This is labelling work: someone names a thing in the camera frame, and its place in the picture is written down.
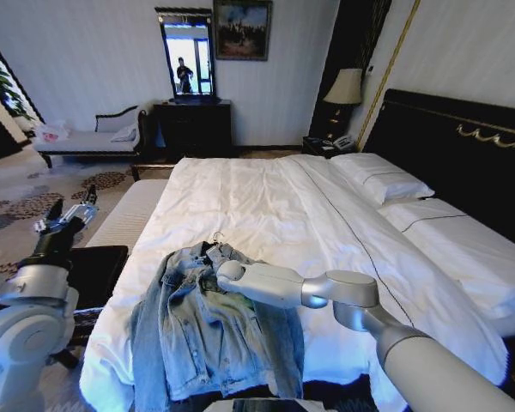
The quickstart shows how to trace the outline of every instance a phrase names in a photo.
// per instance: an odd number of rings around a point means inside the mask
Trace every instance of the chaise lounge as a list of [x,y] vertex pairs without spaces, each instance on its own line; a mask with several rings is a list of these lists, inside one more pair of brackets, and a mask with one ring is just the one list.
[[[48,168],[52,168],[51,155],[68,156],[127,156],[141,157],[155,139],[157,123],[151,112],[152,105],[132,106],[115,114],[95,116],[95,131],[71,131],[69,138],[56,142],[35,142]],[[115,133],[130,124],[137,124],[132,141],[111,142]]]

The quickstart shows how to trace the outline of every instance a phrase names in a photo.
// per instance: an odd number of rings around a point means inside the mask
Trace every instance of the gold trim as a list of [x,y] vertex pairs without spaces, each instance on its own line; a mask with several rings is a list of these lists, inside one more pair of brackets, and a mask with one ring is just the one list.
[[513,142],[513,143],[503,143],[501,141],[501,136],[498,133],[496,133],[494,136],[483,137],[483,136],[481,136],[481,129],[476,128],[475,130],[473,130],[471,132],[466,132],[466,131],[464,131],[464,125],[463,124],[460,124],[456,128],[456,131],[457,131],[457,133],[460,136],[463,136],[463,137],[472,136],[476,140],[478,140],[479,142],[493,142],[499,148],[515,148],[515,142]]
[[437,112],[435,110],[424,109],[423,107],[407,105],[405,103],[399,103],[397,101],[392,101],[392,100],[384,100],[384,103],[391,103],[392,105],[408,107],[409,109],[419,110],[420,112],[431,113],[431,114],[435,114],[437,116],[442,116],[445,118],[453,118],[454,120],[459,120],[460,122],[476,124],[477,126],[488,127],[489,129],[494,129],[497,131],[504,131],[505,133],[512,133],[513,135],[515,135],[515,129],[511,129],[509,127],[504,127],[504,126],[498,126],[497,124],[484,123],[484,122],[480,122],[479,120],[474,120],[472,118],[462,118],[460,116],[455,116],[453,114]]
[[368,123],[370,123],[370,118],[372,117],[372,113],[374,109],[376,108],[376,105],[378,104],[379,96],[381,95],[381,92],[384,90],[385,84],[387,83],[387,78],[391,74],[391,70],[393,69],[393,65],[395,64],[395,60],[397,59],[398,53],[401,50],[401,47],[403,46],[404,39],[406,38],[406,33],[409,31],[410,23],[414,20],[415,12],[418,10],[418,6],[420,5],[421,0],[415,0],[414,5],[412,6],[412,10],[410,10],[410,14],[408,18],[406,19],[406,22],[404,23],[403,31],[401,32],[401,35],[398,38],[397,45],[395,46],[395,50],[393,51],[393,54],[391,55],[391,60],[389,61],[389,64],[387,64],[387,69],[385,69],[384,76],[381,79],[381,83],[379,84],[378,90],[376,90],[376,95],[374,96],[374,100],[372,103],[372,106],[370,107],[370,110],[368,110],[367,117],[364,120],[364,123],[362,124],[362,127],[360,128],[359,138],[357,139],[356,146],[359,149],[362,149],[361,147],[361,140],[364,136],[365,131],[367,130]]

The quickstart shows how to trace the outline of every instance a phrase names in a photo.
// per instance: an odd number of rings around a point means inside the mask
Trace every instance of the picture frame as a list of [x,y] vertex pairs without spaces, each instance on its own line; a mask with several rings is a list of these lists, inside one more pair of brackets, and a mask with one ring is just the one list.
[[272,11],[270,0],[215,0],[215,58],[266,61]]

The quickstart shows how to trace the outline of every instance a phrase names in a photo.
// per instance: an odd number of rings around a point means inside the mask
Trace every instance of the headboard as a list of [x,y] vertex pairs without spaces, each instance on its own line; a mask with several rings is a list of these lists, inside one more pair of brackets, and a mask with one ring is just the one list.
[[515,109],[389,89],[363,151],[515,243]]

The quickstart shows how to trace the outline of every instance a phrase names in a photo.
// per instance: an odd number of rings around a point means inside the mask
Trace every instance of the dresser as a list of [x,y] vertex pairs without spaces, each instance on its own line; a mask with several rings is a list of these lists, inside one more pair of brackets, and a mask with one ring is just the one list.
[[231,101],[164,102],[154,106],[168,157],[231,157]]

